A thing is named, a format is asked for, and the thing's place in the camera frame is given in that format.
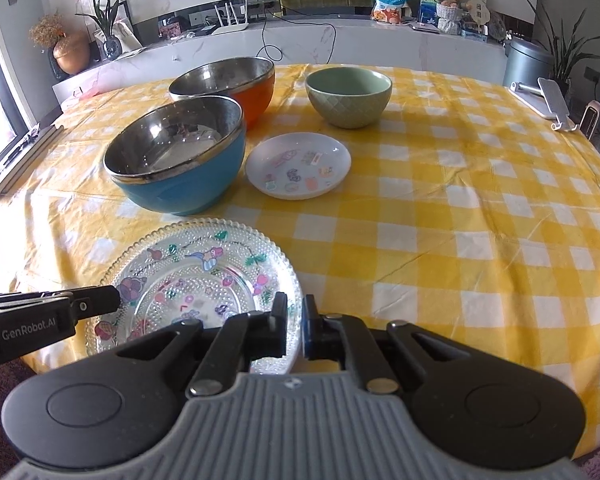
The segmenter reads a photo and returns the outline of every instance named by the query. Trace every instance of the snack package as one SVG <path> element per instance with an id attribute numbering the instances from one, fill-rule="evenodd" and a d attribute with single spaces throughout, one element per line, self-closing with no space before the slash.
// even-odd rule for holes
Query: snack package
<path id="1" fill-rule="evenodd" d="M 376 0 L 371 19 L 400 25 L 400 9 L 407 0 Z"/>

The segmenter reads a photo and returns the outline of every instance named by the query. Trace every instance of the glass vase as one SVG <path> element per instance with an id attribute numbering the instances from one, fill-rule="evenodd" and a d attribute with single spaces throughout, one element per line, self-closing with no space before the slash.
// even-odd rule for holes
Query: glass vase
<path id="1" fill-rule="evenodd" d="M 104 49 L 104 55 L 109 61 L 118 59 L 120 54 L 122 54 L 122 43 L 120 43 L 120 40 L 115 36 L 109 36 L 102 47 Z"/>

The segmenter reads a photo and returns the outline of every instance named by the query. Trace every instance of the table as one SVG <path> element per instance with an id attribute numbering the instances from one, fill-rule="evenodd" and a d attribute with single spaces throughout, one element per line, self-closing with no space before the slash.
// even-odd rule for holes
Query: table
<path id="1" fill-rule="evenodd" d="M 326 124 L 303 88 L 315 66 L 277 67 L 248 150 L 287 132 L 343 142 L 352 169 L 303 202 L 241 174 L 204 213 L 248 224 L 291 260 L 323 311 L 375 327 L 405 319 L 564 381 L 586 405 L 578 454 L 600 444 L 600 156 L 552 132 L 504 88 L 379 68 L 395 83 L 378 124 Z M 126 200 L 106 144 L 169 101 L 169 81 L 113 91 L 61 116 L 66 133 L 0 198 L 0 291 L 97 284 L 138 238 L 178 221 Z M 84 333 L 29 356 L 37 370 L 84 357 Z"/>

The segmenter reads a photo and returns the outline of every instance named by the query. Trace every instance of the basket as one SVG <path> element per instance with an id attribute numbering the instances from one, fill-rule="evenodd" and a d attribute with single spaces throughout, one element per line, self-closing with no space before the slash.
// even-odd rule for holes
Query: basket
<path id="1" fill-rule="evenodd" d="M 445 7 L 442 4 L 437 4 L 436 14 L 439 18 L 450 22 L 459 22 L 462 19 L 462 9 L 460 7 Z"/>

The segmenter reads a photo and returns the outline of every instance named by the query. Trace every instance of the black cable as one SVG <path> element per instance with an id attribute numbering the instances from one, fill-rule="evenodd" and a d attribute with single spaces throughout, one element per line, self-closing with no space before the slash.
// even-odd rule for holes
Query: black cable
<path id="1" fill-rule="evenodd" d="M 264 41 L 264 29 L 265 28 L 267 28 L 267 9 L 264 9 L 264 25 L 262 26 L 262 48 L 258 51 L 258 53 L 256 54 L 256 57 L 258 57 L 260 55 L 260 53 L 264 50 L 264 55 L 267 56 L 270 60 L 272 60 L 276 63 L 279 61 L 282 61 L 282 58 L 284 57 L 282 54 L 282 51 L 275 45 L 268 45 L 267 43 L 265 43 L 265 41 Z M 273 59 L 267 52 L 267 47 L 275 48 L 280 53 L 280 58 Z"/>
<path id="2" fill-rule="evenodd" d="M 292 10 L 293 12 L 296 12 L 296 13 L 300 14 L 301 16 L 310 16 L 310 14 L 304 14 L 303 12 L 300 12 L 299 10 L 291 9 L 289 7 L 285 7 L 285 9 Z M 323 27 L 324 25 L 327 25 L 328 27 L 331 27 L 333 29 L 333 43 L 331 43 L 331 52 L 329 53 L 329 58 L 327 59 L 326 64 L 330 63 L 331 57 L 333 57 L 333 51 L 336 48 L 336 36 L 338 34 L 338 31 L 336 30 L 335 25 L 333 25 L 332 23 L 295 22 L 292 20 L 287 20 L 285 18 L 282 18 L 281 16 L 276 16 L 269 9 L 264 9 L 264 25 L 262 26 L 262 48 L 258 51 L 256 56 L 259 56 L 260 53 L 264 50 L 265 56 L 267 56 L 270 60 L 275 61 L 275 62 L 282 61 L 282 57 L 283 57 L 282 50 L 280 50 L 279 47 L 277 47 L 275 45 L 267 44 L 264 41 L 264 29 L 267 27 L 267 12 L 269 14 L 271 14 L 274 18 L 282 20 L 283 22 L 291 23 L 292 25 L 316 25 L 317 27 Z M 280 58 L 273 59 L 267 52 L 267 48 L 275 48 L 280 53 Z"/>

